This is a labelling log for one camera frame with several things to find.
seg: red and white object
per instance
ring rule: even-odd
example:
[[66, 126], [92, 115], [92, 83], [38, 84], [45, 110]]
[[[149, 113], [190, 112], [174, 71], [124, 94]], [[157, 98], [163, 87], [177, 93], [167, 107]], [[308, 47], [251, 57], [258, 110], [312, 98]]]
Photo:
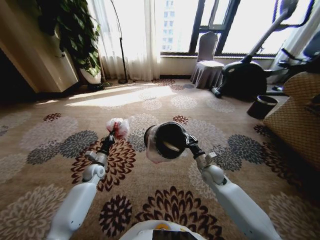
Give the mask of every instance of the red and white object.
[[114, 131], [116, 139], [123, 139], [129, 133], [129, 121], [122, 118], [112, 118], [106, 123], [106, 129], [111, 133]]

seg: sheer curtain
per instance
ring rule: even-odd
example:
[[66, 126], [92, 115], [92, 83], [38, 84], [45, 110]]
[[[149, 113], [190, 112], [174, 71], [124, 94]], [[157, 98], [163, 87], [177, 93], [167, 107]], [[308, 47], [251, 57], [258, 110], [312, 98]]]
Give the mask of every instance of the sheer curtain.
[[[133, 80], [160, 77], [160, 19], [157, 0], [113, 0], [121, 30], [127, 73]], [[111, 0], [88, 0], [93, 18], [100, 24], [99, 51], [103, 68], [112, 79], [124, 79], [120, 29]]]

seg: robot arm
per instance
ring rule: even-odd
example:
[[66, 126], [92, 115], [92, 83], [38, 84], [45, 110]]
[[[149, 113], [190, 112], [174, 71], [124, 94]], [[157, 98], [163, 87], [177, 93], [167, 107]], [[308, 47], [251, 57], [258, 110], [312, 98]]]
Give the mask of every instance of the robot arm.
[[84, 222], [96, 196], [97, 185], [105, 174], [105, 165], [110, 146], [115, 143], [114, 132], [102, 142], [98, 153], [87, 151], [86, 156], [93, 162], [83, 172], [83, 183], [74, 186], [55, 214], [47, 240], [68, 240]]
[[213, 152], [205, 155], [199, 147], [195, 147], [197, 143], [196, 138], [189, 137], [188, 148], [193, 153], [202, 178], [238, 228], [249, 239], [280, 240], [268, 215], [241, 187], [231, 182], [221, 168], [211, 164], [217, 155]]

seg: floor lamp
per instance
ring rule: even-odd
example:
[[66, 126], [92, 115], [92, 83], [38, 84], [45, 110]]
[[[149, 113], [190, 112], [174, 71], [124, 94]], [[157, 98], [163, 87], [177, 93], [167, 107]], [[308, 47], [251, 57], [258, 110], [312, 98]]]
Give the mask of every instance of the floor lamp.
[[122, 46], [122, 30], [121, 30], [121, 25], [120, 25], [120, 21], [119, 21], [119, 17], [118, 17], [118, 13], [114, 4], [113, 0], [110, 0], [115, 12], [115, 16], [116, 16], [116, 20], [117, 20], [117, 24], [118, 24], [118, 28], [119, 28], [119, 32], [120, 32], [120, 47], [121, 47], [121, 54], [122, 54], [122, 63], [123, 63], [123, 70], [124, 70], [124, 79], [120, 79], [118, 80], [119, 84], [126, 84], [128, 82], [128, 77], [127, 77], [127, 70], [126, 70], [126, 62], [125, 62], [125, 56], [124, 56], [124, 48]]

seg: floral carpet pattern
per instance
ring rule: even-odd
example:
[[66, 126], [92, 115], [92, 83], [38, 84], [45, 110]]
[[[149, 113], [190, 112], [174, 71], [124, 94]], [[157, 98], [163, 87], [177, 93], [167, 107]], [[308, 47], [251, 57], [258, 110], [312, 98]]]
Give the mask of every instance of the floral carpet pattern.
[[313, 170], [263, 123], [250, 102], [197, 89], [187, 79], [116, 85], [0, 112], [0, 240], [42, 240], [66, 194], [82, 182], [111, 118], [130, 131], [110, 148], [104, 178], [73, 240], [118, 240], [146, 220], [186, 226], [209, 240], [246, 239], [203, 181], [189, 150], [166, 163], [146, 157], [150, 126], [175, 121], [212, 163], [269, 215], [284, 240], [318, 239], [320, 194]]

